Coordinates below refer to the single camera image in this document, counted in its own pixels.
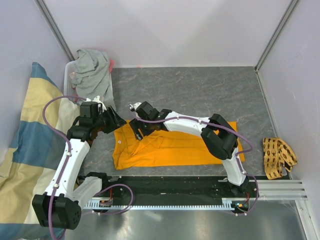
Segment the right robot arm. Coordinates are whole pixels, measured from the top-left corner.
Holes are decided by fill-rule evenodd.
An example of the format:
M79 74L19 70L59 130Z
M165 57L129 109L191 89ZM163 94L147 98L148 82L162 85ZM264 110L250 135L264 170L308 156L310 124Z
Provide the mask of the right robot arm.
M170 109L159 111L147 101L130 104L129 109L134 116L129 125L137 140L155 131L200 137L208 152L222 161L230 193L240 197L247 191L249 179L239 158L239 135L221 115L215 113L211 117L195 117Z

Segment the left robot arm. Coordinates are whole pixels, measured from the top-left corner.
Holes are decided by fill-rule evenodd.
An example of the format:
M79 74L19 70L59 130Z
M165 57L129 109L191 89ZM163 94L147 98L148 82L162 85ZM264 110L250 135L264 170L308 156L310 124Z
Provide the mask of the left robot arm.
M75 187L81 165L99 132L105 134L124 126L112 106L97 100L82 102L79 116L66 134L66 145L57 170L43 194L36 194L32 207L42 227L74 230L81 218L82 209L94 195L106 196L110 185L106 174L92 173Z

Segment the orange t shirt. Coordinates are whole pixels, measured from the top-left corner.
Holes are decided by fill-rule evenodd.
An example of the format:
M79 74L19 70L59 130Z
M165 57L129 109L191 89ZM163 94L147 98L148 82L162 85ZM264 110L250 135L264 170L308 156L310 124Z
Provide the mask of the orange t shirt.
M114 167L124 170L131 167L169 167L221 165L223 160L213 156L200 136L158 130L151 123L141 124L142 139L136 138L130 122L114 131L115 147L112 154Z

